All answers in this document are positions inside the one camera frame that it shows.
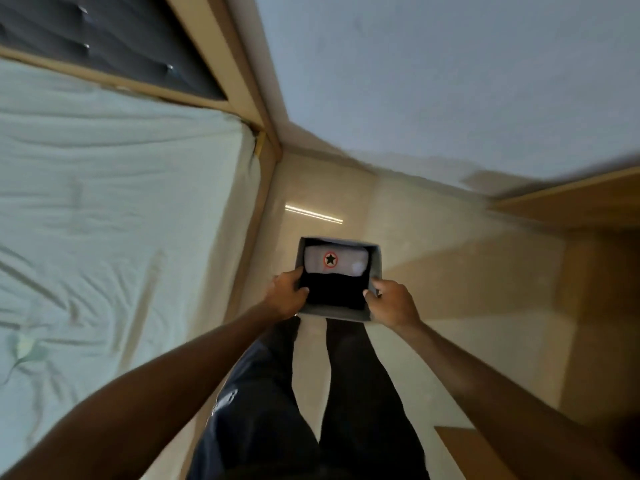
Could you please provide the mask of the person's left hand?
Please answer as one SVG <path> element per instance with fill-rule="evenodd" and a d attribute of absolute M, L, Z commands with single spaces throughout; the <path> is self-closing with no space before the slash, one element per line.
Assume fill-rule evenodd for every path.
<path fill-rule="evenodd" d="M 304 267 L 299 266 L 292 271 L 280 273 L 272 279 L 263 304 L 270 310 L 274 319 L 283 321 L 292 318 L 302 309 L 306 301 L 296 301 L 294 292 L 300 287 L 300 279 Z"/>

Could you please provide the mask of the person's right hand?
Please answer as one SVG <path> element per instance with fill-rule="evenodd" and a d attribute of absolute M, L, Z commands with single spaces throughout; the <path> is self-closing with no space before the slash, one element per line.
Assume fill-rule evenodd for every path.
<path fill-rule="evenodd" d="M 373 279 L 372 284 L 380 297 L 379 305 L 367 306 L 373 322 L 398 333 L 420 326 L 421 319 L 417 307 L 404 285 L 383 279 Z"/>

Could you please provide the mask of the grey storage box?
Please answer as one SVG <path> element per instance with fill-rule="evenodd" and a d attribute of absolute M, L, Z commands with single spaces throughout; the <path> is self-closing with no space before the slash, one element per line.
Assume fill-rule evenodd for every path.
<path fill-rule="evenodd" d="M 363 291 L 377 293 L 372 279 L 380 279 L 381 249 L 368 242 L 327 237 L 301 237 L 295 268 L 302 267 L 299 288 L 308 297 L 299 315 L 366 323 L 371 312 Z"/>

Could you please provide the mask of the person's right forearm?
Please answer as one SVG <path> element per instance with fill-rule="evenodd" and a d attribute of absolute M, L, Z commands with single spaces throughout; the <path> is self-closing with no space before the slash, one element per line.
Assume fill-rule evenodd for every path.
<path fill-rule="evenodd" d="M 394 330 L 520 480 L 640 480 L 580 425 L 425 323 Z"/>

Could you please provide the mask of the person's left forearm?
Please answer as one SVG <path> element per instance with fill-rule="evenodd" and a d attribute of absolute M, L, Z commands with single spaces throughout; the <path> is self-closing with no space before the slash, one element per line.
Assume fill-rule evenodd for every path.
<path fill-rule="evenodd" d="M 139 480 L 268 327 L 262 302 L 108 383 L 76 405 L 0 480 Z"/>

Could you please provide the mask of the black folded cloth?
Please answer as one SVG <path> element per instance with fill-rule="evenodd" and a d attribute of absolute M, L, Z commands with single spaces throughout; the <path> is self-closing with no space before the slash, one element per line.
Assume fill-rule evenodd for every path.
<path fill-rule="evenodd" d="M 369 274 L 348 277 L 341 274 L 310 274 L 303 272 L 300 287 L 308 287 L 308 305 L 335 306 L 363 311 L 363 290 L 369 288 Z"/>

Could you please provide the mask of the white folded cloth star print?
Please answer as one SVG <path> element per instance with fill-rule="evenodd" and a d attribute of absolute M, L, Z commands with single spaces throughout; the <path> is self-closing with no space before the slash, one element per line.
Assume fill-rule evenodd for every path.
<path fill-rule="evenodd" d="M 363 247 L 322 244 L 308 246 L 303 265 L 310 274 L 341 274 L 360 277 L 369 265 L 369 252 Z"/>

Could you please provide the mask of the person's dark trousers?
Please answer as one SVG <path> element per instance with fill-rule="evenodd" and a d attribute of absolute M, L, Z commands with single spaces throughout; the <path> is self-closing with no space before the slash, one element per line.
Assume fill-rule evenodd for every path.
<path fill-rule="evenodd" d="M 187 480 L 429 480 L 424 449 L 364 324 L 292 317 L 221 387 Z"/>

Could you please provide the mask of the wooden cabinet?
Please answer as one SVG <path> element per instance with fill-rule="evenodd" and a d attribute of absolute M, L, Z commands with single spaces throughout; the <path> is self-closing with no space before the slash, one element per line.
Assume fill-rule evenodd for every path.
<path fill-rule="evenodd" d="M 490 207 L 563 234 L 537 387 L 640 477 L 640 162 Z"/>

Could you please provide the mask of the dark tufted headboard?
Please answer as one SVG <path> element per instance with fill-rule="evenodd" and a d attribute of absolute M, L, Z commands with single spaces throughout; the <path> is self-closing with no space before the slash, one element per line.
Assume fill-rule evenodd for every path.
<path fill-rule="evenodd" d="M 0 46 L 226 100 L 166 0 L 0 0 Z"/>

